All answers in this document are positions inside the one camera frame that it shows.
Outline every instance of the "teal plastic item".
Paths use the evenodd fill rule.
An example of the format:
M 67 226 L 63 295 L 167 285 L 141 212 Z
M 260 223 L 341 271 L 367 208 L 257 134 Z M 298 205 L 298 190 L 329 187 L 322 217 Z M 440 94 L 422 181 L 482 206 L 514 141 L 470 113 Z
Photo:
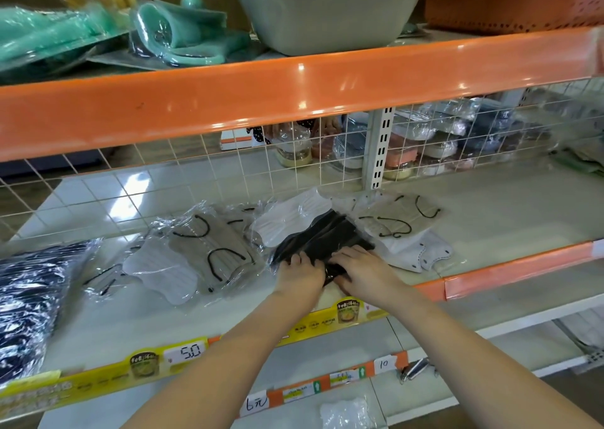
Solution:
M 249 46 L 249 34 L 227 29 L 226 16 L 206 9 L 203 0 L 181 0 L 181 5 L 146 1 L 131 13 L 144 47 L 177 66 L 219 65 Z
M 101 5 L 79 11 L 0 9 L 0 72 L 81 49 L 128 32 L 129 21 Z

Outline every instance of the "wire mesh divider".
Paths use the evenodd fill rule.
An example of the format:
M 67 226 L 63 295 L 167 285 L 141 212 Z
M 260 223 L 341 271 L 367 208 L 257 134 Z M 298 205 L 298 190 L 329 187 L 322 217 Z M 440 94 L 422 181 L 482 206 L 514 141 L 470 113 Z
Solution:
M 409 143 L 407 138 L 400 147 L 390 143 L 389 150 L 417 150 L 417 158 L 405 167 L 387 168 L 380 176 L 390 172 L 388 179 L 418 179 L 455 173 L 546 155 L 563 142 L 601 135 L 603 88 L 604 80 L 598 78 L 512 91 L 514 97 L 522 97 L 519 103 L 497 112 L 513 113 L 511 128 L 498 131 L 493 124 L 486 133 L 474 135 L 473 120 L 467 123 L 465 136 L 447 133 L 440 143 Z M 506 103 L 509 100 L 502 99 L 506 93 L 488 98 Z M 421 106 L 399 110 L 415 111 Z M 429 117 L 431 124 L 437 120 L 434 115 Z M 369 134 L 372 125 L 370 119 Z M 262 141 L 268 130 L 268 126 L 260 130 Z M 176 217 L 203 200 L 233 204 L 291 196 L 310 187 L 319 187 L 326 194 L 362 189 L 364 176 L 375 173 L 367 169 L 363 173 L 361 165 L 375 165 L 374 145 L 379 138 L 367 138 L 370 147 L 365 154 L 371 160 L 346 157 L 346 152 L 342 159 L 331 149 L 336 135 L 323 134 L 323 130 L 323 120 L 319 120 L 318 133 L 310 139 L 316 149 L 312 160 L 305 165 L 294 161 L 289 167 L 282 165 L 278 152 L 290 143 L 258 142 L 256 147 L 243 147 L 249 141 L 235 138 L 236 148 L 223 151 L 220 132 L 6 162 L 0 165 L 2 252 L 137 233 L 156 217 Z M 363 132 L 338 136 L 344 147 L 354 133 Z M 485 144 L 479 143 L 485 137 L 499 141 L 496 150 L 485 150 Z M 425 155 L 437 144 L 449 142 L 457 145 L 455 156 L 434 159 Z M 297 160 L 296 145 L 293 147 Z

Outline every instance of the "orange plastic basket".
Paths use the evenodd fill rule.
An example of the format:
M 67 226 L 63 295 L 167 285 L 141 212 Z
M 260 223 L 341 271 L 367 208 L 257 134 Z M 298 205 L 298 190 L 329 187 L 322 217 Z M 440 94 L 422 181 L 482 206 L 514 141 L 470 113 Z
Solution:
M 604 23 L 604 0 L 427 0 L 441 28 L 509 34 Z

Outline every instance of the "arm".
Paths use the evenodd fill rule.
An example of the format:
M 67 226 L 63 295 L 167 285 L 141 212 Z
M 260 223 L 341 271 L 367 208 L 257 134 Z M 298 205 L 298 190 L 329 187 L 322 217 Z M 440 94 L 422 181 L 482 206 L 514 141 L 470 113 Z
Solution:
M 411 332 L 478 426 L 601 428 L 522 365 L 404 284 L 379 257 L 355 246 L 342 249 L 332 261 L 351 278 L 337 280 L 343 290 L 388 311 Z
M 306 254 L 282 262 L 277 285 L 258 307 L 147 401 L 122 429 L 228 429 L 256 376 L 289 330 L 317 303 L 325 269 Z

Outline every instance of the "hand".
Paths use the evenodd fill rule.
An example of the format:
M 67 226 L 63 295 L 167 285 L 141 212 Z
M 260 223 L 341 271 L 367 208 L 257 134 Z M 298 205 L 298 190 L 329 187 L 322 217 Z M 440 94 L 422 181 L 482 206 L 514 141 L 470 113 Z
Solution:
M 277 272 L 273 294 L 288 299 L 289 306 L 306 316 L 319 301 L 325 283 L 325 265 L 320 260 L 310 263 L 305 252 L 294 254 L 291 263 L 283 261 Z
M 396 305 L 399 288 L 408 287 L 386 262 L 359 245 L 335 252 L 330 262 L 342 265 L 350 277 L 335 279 L 343 291 L 386 311 Z

